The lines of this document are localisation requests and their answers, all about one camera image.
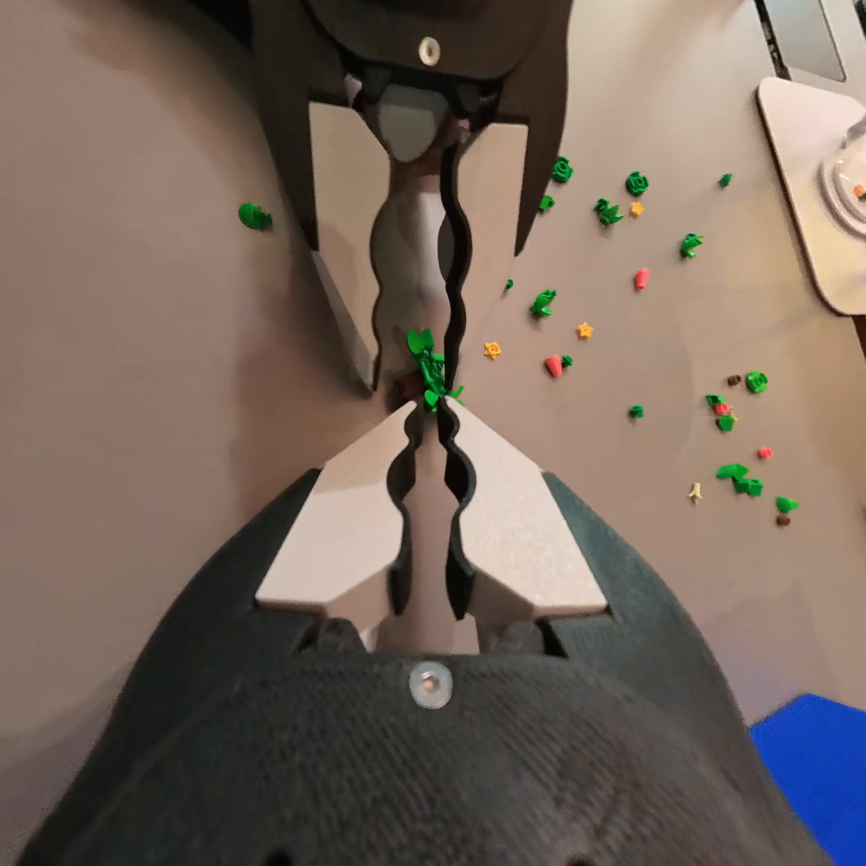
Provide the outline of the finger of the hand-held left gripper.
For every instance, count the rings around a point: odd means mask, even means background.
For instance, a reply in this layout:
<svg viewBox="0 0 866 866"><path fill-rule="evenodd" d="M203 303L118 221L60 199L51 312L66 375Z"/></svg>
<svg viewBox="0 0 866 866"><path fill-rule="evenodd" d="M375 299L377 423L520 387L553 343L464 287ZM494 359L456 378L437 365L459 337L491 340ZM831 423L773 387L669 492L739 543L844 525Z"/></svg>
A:
<svg viewBox="0 0 866 866"><path fill-rule="evenodd" d="M382 348L372 242L390 192L391 163L351 108L312 102L309 121L318 244L313 262L354 374L374 393Z"/></svg>
<svg viewBox="0 0 866 866"><path fill-rule="evenodd" d="M443 336L449 391L458 383L463 347L478 339L516 256L528 131L492 123L462 130L442 158L440 193L450 237L444 272L449 323Z"/></svg>

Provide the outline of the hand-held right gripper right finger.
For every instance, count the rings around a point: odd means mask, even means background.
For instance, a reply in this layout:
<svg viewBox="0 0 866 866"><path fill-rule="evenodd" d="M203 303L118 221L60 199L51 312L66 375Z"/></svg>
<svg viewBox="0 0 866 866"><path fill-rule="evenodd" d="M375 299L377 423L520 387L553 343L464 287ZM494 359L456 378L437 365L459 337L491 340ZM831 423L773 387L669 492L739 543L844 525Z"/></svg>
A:
<svg viewBox="0 0 866 866"><path fill-rule="evenodd" d="M456 499L446 588L457 620L471 616L479 651L514 623L603 613L608 602L545 472L455 398L438 404L445 484Z"/></svg>

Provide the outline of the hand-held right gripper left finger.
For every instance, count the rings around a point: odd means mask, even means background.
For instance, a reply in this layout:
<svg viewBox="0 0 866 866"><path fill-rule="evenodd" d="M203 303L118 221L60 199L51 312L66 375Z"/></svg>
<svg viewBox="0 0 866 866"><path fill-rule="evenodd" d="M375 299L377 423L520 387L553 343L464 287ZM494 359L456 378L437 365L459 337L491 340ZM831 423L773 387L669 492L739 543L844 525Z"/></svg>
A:
<svg viewBox="0 0 866 866"><path fill-rule="evenodd" d="M405 498L416 483L424 410L409 402L331 458L255 594L259 606L351 622L368 651L412 586Z"/></svg>

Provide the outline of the large green toy leaf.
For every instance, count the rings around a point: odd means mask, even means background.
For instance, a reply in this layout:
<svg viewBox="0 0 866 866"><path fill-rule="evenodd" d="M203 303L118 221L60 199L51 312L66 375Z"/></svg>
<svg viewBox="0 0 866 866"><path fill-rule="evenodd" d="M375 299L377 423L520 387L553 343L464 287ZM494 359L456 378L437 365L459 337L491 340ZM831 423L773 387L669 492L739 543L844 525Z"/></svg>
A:
<svg viewBox="0 0 866 866"><path fill-rule="evenodd" d="M735 462L720 466L715 477L718 480L729 480L734 491L738 494L760 498L763 495L764 482L758 477L753 477L750 472L751 470L746 465Z"/></svg>

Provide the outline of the pale rounded board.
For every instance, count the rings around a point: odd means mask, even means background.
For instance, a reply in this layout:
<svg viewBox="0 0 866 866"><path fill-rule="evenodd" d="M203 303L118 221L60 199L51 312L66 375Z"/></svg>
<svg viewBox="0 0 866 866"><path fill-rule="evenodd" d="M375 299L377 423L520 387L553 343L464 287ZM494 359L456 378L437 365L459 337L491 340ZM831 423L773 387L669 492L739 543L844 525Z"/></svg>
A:
<svg viewBox="0 0 866 866"><path fill-rule="evenodd" d="M812 279L824 302L848 317L865 314L865 238L833 219L818 170L864 105L849 95L780 78L756 92L760 115Z"/></svg>

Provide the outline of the clear round container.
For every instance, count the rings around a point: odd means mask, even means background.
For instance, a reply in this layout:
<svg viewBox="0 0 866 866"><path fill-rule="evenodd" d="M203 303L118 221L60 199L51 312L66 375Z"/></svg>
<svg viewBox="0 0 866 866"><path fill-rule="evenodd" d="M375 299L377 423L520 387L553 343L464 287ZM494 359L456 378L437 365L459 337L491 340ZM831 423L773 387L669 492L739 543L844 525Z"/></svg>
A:
<svg viewBox="0 0 866 866"><path fill-rule="evenodd" d="M865 238L865 117L852 124L826 157L818 178L830 214L849 234Z"/></svg>

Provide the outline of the blue mat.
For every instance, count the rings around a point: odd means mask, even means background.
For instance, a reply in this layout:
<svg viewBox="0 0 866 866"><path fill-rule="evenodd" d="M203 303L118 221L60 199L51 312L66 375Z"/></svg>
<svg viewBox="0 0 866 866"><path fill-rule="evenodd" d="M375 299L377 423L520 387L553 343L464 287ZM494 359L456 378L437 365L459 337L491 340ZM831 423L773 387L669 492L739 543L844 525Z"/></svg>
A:
<svg viewBox="0 0 866 866"><path fill-rule="evenodd" d="M838 865L865 863L865 713L802 695L752 726L763 762Z"/></svg>

